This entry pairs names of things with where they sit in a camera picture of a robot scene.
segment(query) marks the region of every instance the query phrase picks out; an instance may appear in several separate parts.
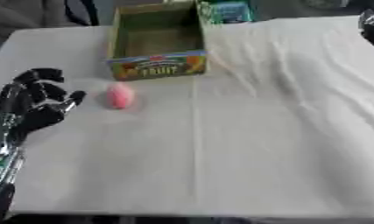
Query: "fruit box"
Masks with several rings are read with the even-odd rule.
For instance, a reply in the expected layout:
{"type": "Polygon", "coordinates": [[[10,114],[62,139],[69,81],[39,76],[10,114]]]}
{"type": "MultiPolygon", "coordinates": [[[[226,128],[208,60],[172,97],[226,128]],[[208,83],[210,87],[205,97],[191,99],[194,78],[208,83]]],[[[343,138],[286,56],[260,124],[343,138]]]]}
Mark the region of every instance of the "fruit box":
{"type": "Polygon", "coordinates": [[[119,81],[203,74],[206,52],[195,2],[117,8],[108,56],[119,81]]]}

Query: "white tablecloth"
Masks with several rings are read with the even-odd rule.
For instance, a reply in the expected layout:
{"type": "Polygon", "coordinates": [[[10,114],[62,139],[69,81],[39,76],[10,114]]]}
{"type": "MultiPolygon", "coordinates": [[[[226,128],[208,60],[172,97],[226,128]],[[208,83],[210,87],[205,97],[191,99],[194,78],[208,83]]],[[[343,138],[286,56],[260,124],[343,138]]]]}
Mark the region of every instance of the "white tablecloth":
{"type": "Polygon", "coordinates": [[[88,97],[31,136],[15,212],[374,216],[374,47],[356,17],[208,28],[196,77],[129,82],[108,108],[107,27],[16,32],[0,88],[63,69],[88,97]]]}

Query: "foam ball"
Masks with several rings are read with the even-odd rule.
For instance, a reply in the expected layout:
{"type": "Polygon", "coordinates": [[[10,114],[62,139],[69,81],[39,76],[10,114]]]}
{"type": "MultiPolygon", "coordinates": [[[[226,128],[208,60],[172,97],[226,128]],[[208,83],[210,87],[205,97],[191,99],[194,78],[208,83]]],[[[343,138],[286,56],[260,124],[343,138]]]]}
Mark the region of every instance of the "foam ball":
{"type": "Polygon", "coordinates": [[[128,108],[135,99],[135,92],[122,82],[109,87],[108,98],[111,106],[115,109],[128,108]]]}

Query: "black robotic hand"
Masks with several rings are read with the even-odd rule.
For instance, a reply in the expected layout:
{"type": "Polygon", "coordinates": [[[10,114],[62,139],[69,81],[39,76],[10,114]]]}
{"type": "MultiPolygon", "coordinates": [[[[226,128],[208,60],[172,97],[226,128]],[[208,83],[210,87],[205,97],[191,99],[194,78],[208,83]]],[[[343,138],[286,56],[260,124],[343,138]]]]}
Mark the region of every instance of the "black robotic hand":
{"type": "Polygon", "coordinates": [[[374,10],[366,10],[359,19],[361,34],[374,45],[374,10]]]}
{"type": "Polygon", "coordinates": [[[83,91],[67,92],[49,82],[64,82],[62,72],[36,68],[20,74],[0,93],[0,217],[11,203],[13,182],[23,163],[21,146],[27,136],[60,123],[85,97],[83,91]],[[56,103],[45,103],[48,100],[56,103]]]}

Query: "cardboard box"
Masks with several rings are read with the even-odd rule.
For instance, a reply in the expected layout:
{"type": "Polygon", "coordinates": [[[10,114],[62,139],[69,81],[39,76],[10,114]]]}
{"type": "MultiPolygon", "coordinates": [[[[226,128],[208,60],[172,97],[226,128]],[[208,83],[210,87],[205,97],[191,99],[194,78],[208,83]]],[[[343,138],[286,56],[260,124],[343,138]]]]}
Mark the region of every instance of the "cardboard box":
{"type": "Polygon", "coordinates": [[[119,81],[203,74],[206,52],[194,2],[116,9],[108,63],[119,81]]]}
{"type": "Polygon", "coordinates": [[[196,0],[204,25],[249,23],[256,20],[250,0],[196,0]]]}

